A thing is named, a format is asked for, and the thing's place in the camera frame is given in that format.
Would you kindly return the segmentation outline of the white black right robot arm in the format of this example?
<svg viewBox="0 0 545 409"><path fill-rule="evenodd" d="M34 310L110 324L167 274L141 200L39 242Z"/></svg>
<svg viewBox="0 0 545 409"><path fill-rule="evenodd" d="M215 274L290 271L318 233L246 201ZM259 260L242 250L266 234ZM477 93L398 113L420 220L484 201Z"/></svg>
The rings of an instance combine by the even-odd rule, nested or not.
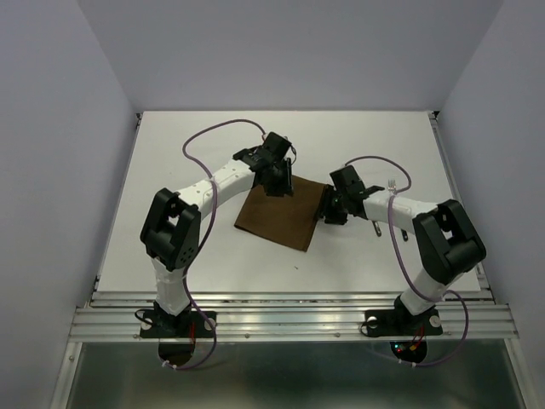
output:
<svg viewBox="0 0 545 409"><path fill-rule="evenodd" d="M330 178L319 218L333 225L344 225L351 216L384 222L391 233L412 234L421 258L421 272L407 280L407 290L392 308L365 313L363 333L367 337L409 336L418 330L441 334L436 304L455 281L486 257L485 245L461 203L407 199L394 181L387 187L366 186L351 165L331 172Z"/></svg>

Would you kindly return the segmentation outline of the brown cloth napkin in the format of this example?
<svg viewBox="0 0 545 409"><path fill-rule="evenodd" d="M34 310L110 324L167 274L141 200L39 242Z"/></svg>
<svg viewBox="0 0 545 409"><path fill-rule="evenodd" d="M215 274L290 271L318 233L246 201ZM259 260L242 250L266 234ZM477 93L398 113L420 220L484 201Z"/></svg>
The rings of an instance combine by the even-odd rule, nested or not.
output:
<svg viewBox="0 0 545 409"><path fill-rule="evenodd" d="M326 185L299 176L292 181L291 196L267 196L262 186L252 188L234 227L296 251L307 251Z"/></svg>

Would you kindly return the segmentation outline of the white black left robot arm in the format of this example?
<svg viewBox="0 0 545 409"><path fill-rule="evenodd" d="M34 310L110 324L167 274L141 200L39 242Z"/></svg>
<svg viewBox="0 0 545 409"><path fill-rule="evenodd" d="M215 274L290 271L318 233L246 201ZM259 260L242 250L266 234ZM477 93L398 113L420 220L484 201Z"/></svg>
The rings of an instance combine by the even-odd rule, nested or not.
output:
<svg viewBox="0 0 545 409"><path fill-rule="evenodd" d="M253 187L273 197L290 196L295 149L285 137L270 132L262 144L244 148L216 172L177 191L159 190L141 229L140 240L155 270L157 287L152 308L136 312L143 338L185 338L193 331L211 337L215 314L202 317L187 288L188 269L209 237L204 218L214 221L218 208Z"/></svg>

